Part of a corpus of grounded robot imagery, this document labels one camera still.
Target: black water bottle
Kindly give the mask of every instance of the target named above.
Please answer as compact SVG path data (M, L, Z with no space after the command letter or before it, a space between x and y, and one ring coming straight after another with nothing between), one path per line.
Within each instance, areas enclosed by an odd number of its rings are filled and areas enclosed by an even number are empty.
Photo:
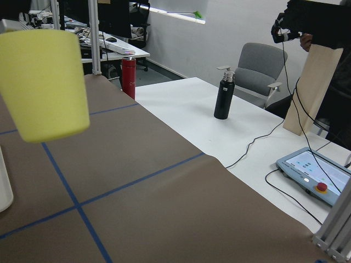
M234 92L234 72L225 71L224 77L219 84L214 116L217 119L227 119Z

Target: black monitor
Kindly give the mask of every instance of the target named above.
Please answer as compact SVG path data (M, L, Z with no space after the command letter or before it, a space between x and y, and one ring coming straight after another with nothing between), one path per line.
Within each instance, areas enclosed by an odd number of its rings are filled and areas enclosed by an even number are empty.
M60 0L64 15L79 22L89 23L88 0ZM131 38L129 0L110 0L109 4L98 3L99 30L105 33Z

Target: human hand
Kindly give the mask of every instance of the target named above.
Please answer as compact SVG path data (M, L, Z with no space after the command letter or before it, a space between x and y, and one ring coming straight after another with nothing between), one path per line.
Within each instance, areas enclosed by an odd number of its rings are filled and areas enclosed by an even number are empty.
M302 34L300 37L300 46L303 48L305 51L309 51L309 48L311 47L311 41L312 41L312 35L310 34Z

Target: brown tabletop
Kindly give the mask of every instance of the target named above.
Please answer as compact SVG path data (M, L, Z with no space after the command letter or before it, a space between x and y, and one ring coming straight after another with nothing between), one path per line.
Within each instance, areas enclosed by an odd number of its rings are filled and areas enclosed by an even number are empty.
M1 263L331 262L305 226L104 77L86 84L89 129L48 143L23 142L0 101L14 192Z

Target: red button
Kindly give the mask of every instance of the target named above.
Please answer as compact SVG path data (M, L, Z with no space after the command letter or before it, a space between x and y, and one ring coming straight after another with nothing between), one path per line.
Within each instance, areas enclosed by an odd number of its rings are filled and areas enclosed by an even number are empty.
M328 186L327 186L325 183L323 183L323 182L319 182L319 183L317 184L317 189L318 189L319 191L321 191L321 192L325 192L325 191L327 191Z

